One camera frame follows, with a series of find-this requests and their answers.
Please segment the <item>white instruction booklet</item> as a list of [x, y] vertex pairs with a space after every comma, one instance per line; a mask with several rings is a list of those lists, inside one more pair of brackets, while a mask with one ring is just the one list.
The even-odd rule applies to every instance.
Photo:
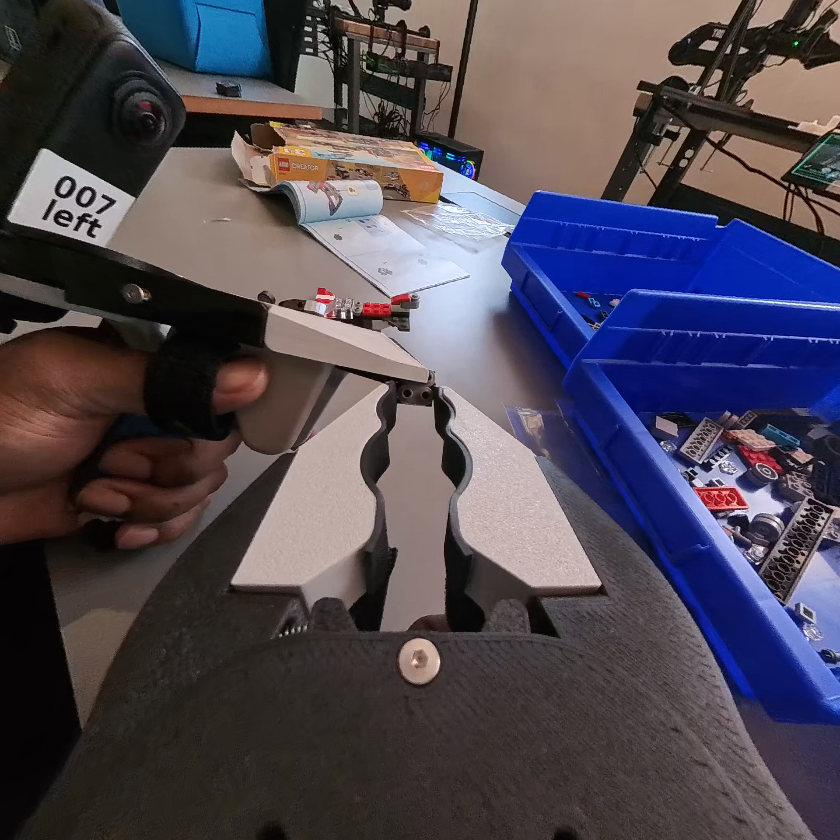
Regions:
[[469, 277], [382, 213], [376, 181], [284, 181], [262, 193], [285, 197], [300, 228], [389, 298]]

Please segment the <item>orange toy brick cardboard box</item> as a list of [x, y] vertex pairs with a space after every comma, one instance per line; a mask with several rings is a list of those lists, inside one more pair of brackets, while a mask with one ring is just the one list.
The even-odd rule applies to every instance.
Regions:
[[283, 122], [254, 123], [230, 144], [242, 178], [255, 187], [282, 182], [370, 181], [393, 201], [436, 204], [444, 175], [412, 142]]

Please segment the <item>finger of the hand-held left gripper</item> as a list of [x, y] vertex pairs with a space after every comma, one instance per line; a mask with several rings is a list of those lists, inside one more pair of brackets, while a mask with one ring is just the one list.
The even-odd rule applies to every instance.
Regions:
[[244, 444], [262, 455], [301, 446], [332, 400], [346, 371], [314, 360], [266, 360], [262, 395], [237, 413]]
[[382, 332], [279, 306], [268, 308], [264, 344], [274, 353], [373, 377], [426, 384], [431, 375], [428, 368]]

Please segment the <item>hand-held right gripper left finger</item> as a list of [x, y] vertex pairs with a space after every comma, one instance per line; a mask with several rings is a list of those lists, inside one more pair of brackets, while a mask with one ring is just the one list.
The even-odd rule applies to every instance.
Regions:
[[386, 592], [394, 555], [377, 486], [388, 466], [396, 389], [377, 387], [299, 447], [233, 589], [352, 607]]

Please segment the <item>wooden top office desk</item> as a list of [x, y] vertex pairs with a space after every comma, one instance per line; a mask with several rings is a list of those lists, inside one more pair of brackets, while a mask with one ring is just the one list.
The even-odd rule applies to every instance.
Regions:
[[[319, 105], [268, 80], [196, 73], [162, 59], [157, 63], [185, 105], [185, 124], [176, 148], [227, 148], [235, 132], [248, 134], [254, 123], [322, 119]], [[216, 80], [239, 83], [242, 98], [219, 97]]]

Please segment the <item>red white toy brick airplane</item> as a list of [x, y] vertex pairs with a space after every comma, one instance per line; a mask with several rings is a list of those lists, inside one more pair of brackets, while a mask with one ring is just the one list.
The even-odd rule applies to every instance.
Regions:
[[346, 322], [356, 327], [382, 331], [394, 328], [409, 332], [411, 314], [419, 308], [420, 298], [416, 292], [403, 293], [388, 302], [361, 301], [351, 297], [337, 297], [326, 288], [317, 289], [312, 299], [290, 298], [278, 300], [266, 290], [257, 295], [257, 301], [264, 306], [287, 308], [296, 312]]

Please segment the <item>blue felt bag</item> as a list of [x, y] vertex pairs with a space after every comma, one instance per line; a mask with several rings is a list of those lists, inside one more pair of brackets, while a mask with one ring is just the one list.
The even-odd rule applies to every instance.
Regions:
[[262, 1], [118, 1], [118, 7], [154, 58], [192, 72], [271, 75]]

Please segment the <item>pile of toy bricks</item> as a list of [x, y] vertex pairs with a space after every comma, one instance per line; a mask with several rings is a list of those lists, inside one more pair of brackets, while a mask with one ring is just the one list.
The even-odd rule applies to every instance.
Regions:
[[803, 407], [642, 419], [773, 599], [838, 671], [838, 426]]
[[623, 299], [622, 296], [596, 296], [585, 291], [567, 292], [566, 296], [591, 331], [598, 330]]

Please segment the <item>computer with coloured lights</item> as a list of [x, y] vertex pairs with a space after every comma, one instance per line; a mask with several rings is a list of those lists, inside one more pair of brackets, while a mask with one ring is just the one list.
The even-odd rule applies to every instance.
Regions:
[[484, 158], [482, 149], [432, 131], [418, 131], [414, 143], [430, 161], [472, 181], [479, 180]]

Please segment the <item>clear plastic bag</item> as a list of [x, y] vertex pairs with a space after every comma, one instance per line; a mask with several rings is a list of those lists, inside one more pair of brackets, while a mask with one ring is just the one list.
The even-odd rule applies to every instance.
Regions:
[[515, 225], [452, 203], [417, 204], [402, 210], [402, 214], [413, 223], [464, 245], [508, 238], [515, 228]]

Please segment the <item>grey desk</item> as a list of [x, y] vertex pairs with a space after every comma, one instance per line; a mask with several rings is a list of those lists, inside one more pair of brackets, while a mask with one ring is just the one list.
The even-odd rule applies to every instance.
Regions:
[[[112, 247], [211, 287], [293, 295], [306, 280], [323, 280], [344, 295], [379, 294], [300, 231], [276, 198], [238, 184], [225, 150], [174, 149], [122, 222]], [[455, 247], [466, 280], [421, 294], [419, 319], [400, 341], [443, 383], [509, 430], [505, 406], [551, 408], [561, 396], [563, 369], [509, 297], [501, 267], [504, 245], [476, 255]], [[402, 408], [393, 438], [385, 498], [389, 533], [400, 550], [385, 608], [386, 628], [402, 628], [443, 609], [444, 493], [442, 444], [418, 410]], [[186, 535], [156, 548], [97, 552], [70, 538], [49, 547], [49, 571], [62, 625], [80, 724], [84, 727], [102, 681], [141, 607], [196, 536], [209, 527], [273, 462], [241, 448], [229, 461], [227, 483]], [[818, 838], [838, 838], [838, 731], [773, 722], [741, 702], [752, 740], [795, 809]]]

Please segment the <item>person's black jacket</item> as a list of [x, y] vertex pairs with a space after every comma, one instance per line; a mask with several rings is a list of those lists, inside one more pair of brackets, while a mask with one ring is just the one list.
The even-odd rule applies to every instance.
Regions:
[[1, 548], [1, 838], [37, 810], [81, 734], [44, 540]]

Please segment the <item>person's left hand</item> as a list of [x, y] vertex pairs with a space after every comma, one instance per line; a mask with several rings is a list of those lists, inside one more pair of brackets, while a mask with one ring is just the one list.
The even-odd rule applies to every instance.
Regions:
[[225, 482], [237, 432], [212, 442], [138, 437], [102, 452], [102, 477], [77, 472], [121, 415], [144, 412], [151, 356], [101, 329], [42, 329], [2, 345], [1, 544], [65, 537], [86, 515], [120, 521], [119, 550], [188, 532]]

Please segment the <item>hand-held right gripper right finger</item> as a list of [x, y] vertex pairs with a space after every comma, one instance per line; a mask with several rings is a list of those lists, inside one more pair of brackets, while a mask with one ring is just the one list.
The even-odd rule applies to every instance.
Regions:
[[537, 456], [464, 397], [440, 387], [434, 420], [453, 487], [444, 537], [447, 613], [602, 588]]

